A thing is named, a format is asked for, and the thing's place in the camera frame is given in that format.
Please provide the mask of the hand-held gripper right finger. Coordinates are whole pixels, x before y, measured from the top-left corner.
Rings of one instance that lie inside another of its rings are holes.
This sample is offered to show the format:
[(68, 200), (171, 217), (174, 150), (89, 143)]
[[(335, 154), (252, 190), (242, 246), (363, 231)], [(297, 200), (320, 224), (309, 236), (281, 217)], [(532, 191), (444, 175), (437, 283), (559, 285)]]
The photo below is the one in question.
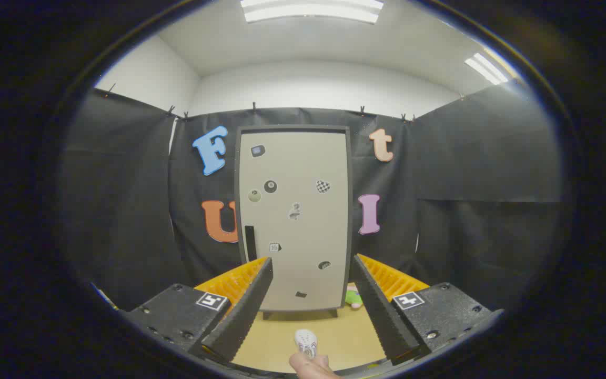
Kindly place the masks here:
[(485, 307), (452, 283), (429, 286), (361, 254), (353, 257), (353, 282), (395, 365), (457, 347), (503, 316), (502, 309)]

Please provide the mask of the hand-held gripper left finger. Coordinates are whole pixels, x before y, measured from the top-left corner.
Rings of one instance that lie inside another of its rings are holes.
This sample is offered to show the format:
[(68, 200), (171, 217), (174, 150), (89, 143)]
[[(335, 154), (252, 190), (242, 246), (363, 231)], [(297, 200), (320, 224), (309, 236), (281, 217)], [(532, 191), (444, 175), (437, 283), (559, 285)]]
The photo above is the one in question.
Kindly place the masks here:
[(248, 335), (273, 277), (272, 260), (261, 257), (197, 286), (173, 284), (121, 315), (180, 356), (227, 364)]

